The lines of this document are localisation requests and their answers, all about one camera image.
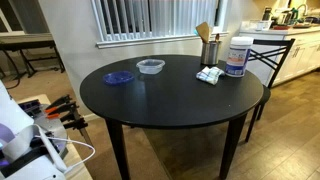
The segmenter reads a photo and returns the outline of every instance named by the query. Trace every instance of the plastic container lid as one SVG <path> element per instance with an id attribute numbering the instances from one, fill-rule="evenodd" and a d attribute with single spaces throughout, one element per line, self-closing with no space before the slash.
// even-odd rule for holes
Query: plastic container lid
<path id="1" fill-rule="evenodd" d="M 243 46 L 243 45 L 251 46 L 253 44 L 253 40 L 254 39 L 252 37 L 233 37 L 231 39 L 231 44 L 238 45 L 238 46 Z"/>
<path id="2" fill-rule="evenodd" d="M 118 71 L 103 76 L 103 82 L 108 85 L 118 85 L 130 82 L 134 76 L 129 71 Z"/>

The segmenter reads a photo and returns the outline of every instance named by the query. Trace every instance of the floor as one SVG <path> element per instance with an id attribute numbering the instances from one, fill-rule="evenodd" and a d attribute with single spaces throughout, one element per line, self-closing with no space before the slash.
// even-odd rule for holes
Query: floor
<path id="1" fill-rule="evenodd" d="M 313 72 L 272 89 L 262 119 L 249 143 L 242 132 L 228 179 L 320 179 L 320 72 Z M 12 86 L 15 82 L 5 82 Z M 41 71 L 24 77 L 10 94 L 15 99 L 70 94 L 66 73 Z M 132 179 L 217 179 L 227 124 L 187 130 L 142 130 L 124 127 Z M 86 163 L 93 179 L 121 179 L 105 123 L 89 122 L 87 131 L 97 154 Z M 79 132 L 68 130 L 71 139 Z M 76 146 L 85 158 L 90 150 Z"/>

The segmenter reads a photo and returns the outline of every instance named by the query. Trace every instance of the desk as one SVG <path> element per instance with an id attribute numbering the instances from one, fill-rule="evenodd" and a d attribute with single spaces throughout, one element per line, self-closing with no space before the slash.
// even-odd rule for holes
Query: desk
<path id="1" fill-rule="evenodd" d="M 23 49 L 35 49 L 35 48 L 44 48 L 44 47 L 53 48 L 56 53 L 56 56 L 55 57 L 51 56 L 51 57 L 36 58 L 36 59 L 27 59 L 27 57 L 23 53 Z M 36 73 L 36 70 L 30 64 L 30 61 L 39 61 L 39 60 L 47 60 L 47 59 L 57 58 L 60 69 L 61 69 L 61 73 L 65 71 L 60 54 L 59 54 L 53 40 L 32 41 L 32 42 L 15 42 L 15 43 L 3 43 L 3 44 L 0 43 L 0 50 L 2 50 L 4 52 L 4 54 L 7 56 L 7 58 L 11 61 L 12 65 L 17 73 L 18 78 L 22 74 L 19 73 L 17 66 L 15 65 L 13 59 L 10 57 L 10 55 L 8 54 L 7 51 L 19 51 L 20 52 L 22 59 L 23 59 L 23 62 L 24 62 L 24 65 L 26 67 L 27 73 L 28 73 L 28 77 L 31 77 L 34 73 Z"/>
<path id="2" fill-rule="evenodd" d="M 141 74 L 136 64 L 147 58 L 164 60 L 163 70 L 156 75 Z M 220 61 L 218 67 L 224 66 Z M 181 129 L 229 122 L 219 175 L 226 179 L 247 112 L 260 101 L 263 88 L 250 72 L 242 78 L 220 77 L 213 86 L 196 79 L 203 68 L 197 56 L 138 57 L 104 66 L 83 80 L 81 98 L 105 118 L 122 179 L 130 179 L 122 124 Z M 119 86 L 103 83 L 103 75 L 121 70 L 132 72 L 135 80 Z"/>

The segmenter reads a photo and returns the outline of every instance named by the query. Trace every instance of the utensil holder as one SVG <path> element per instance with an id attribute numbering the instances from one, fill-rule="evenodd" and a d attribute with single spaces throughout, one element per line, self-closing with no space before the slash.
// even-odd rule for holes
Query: utensil holder
<path id="1" fill-rule="evenodd" d="M 217 65 L 221 41 L 209 41 L 202 44 L 201 64 Z"/>

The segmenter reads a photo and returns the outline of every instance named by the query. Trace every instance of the kitchen counter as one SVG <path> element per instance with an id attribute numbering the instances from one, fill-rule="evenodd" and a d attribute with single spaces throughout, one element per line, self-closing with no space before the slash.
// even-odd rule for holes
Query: kitchen counter
<path id="1" fill-rule="evenodd" d="M 253 29 L 250 30 L 245 30 L 245 29 L 240 29 L 240 33 L 250 33 L 250 34 L 266 34 L 266 35 L 295 35 L 295 34 L 304 34 L 304 33 L 310 33 L 310 32 L 316 32 L 320 31 L 320 26 L 319 27 L 310 27 L 310 28 L 305 28 L 305 29 L 294 29 L 290 28 L 288 30 L 267 30 L 267 31 L 256 31 Z"/>

